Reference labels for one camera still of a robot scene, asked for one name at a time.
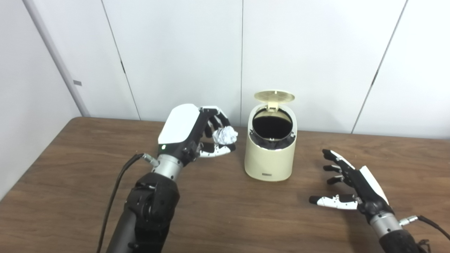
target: robotic hand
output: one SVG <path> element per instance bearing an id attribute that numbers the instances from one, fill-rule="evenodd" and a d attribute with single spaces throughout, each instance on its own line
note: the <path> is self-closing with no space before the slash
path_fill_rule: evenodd
<path id="1" fill-rule="evenodd" d="M 215 143 L 200 142 L 203 133 L 214 137 Z M 140 178 L 128 195 L 106 252 L 161 252 L 180 198 L 176 179 L 181 169 L 198 157 L 215 157 L 235 150 L 236 136 L 228 118 L 216 106 L 197 108 L 193 104 L 182 104 L 175 107 L 159 135 L 157 159 L 148 154 L 135 155 L 122 170 L 124 172 L 139 158 L 153 165 L 152 172 Z M 102 239 L 103 235 L 97 252 L 100 252 Z"/>
<path id="2" fill-rule="evenodd" d="M 411 234 L 402 228 L 418 218 L 413 216 L 399 222 L 383 190 L 366 166 L 356 170 L 338 153 L 328 149 L 322 152 L 325 159 L 337 164 L 324 166 L 324 170 L 341 174 L 328 179 L 327 184 L 344 182 L 355 189 L 356 195 L 311 196 L 310 203 L 330 208 L 358 210 L 365 215 L 367 222 L 375 230 L 379 243 L 386 253 L 419 253 L 423 250 L 417 246 Z"/>

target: white fingertip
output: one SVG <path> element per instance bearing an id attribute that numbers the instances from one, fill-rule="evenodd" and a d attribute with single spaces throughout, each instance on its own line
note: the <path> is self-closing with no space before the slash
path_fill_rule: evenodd
<path id="1" fill-rule="evenodd" d="M 201 158 L 216 157 L 216 156 L 228 154 L 230 152 L 231 152 L 231 150 L 227 146 L 223 146 L 223 147 L 219 148 L 219 145 L 215 144 L 213 153 L 200 151 L 199 157 L 201 157 Z"/>
<path id="2" fill-rule="evenodd" d="M 345 210 L 356 210 L 356 208 L 358 207 L 358 203 L 356 201 L 353 202 L 339 201 L 339 195 L 336 195 L 332 199 L 322 197 L 317 201 L 317 205 L 328 208 L 345 209 Z"/>

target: black forearm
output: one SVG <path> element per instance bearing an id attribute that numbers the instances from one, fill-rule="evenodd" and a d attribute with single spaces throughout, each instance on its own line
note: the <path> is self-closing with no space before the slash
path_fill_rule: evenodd
<path id="1" fill-rule="evenodd" d="M 133 249 L 128 244 L 136 241 L 135 225 L 136 215 L 126 208 L 120 216 L 106 253 L 132 253 Z"/>
<path id="2" fill-rule="evenodd" d="M 404 229 L 385 234 L 379 242 L 386 253 L 419 253 L 414 238 Z"/>

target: black arm joint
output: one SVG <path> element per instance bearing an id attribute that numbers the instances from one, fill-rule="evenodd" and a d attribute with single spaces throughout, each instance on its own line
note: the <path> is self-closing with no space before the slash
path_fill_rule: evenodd
<path id="1" fill-rule="evenodd" d="M 125 202 L 136 215 L 133 253 L 160 252 L 180 199 L 176 183 L 163 175 L 148 173 L 140 178 Z"/>

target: trash can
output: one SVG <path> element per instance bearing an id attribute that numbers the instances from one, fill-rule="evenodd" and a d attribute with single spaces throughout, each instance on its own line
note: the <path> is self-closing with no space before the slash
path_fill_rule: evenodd
<path id="1" fill-rule="evenodd" d="M 245 149 L 245 172 L 263 181 L 282 181 L 291 176 L 297 140 L 294 112 L 281 105 L 294 100 L 282 90 L 265 90 L 255 94 L 263 104 L 250 113 Z"/>

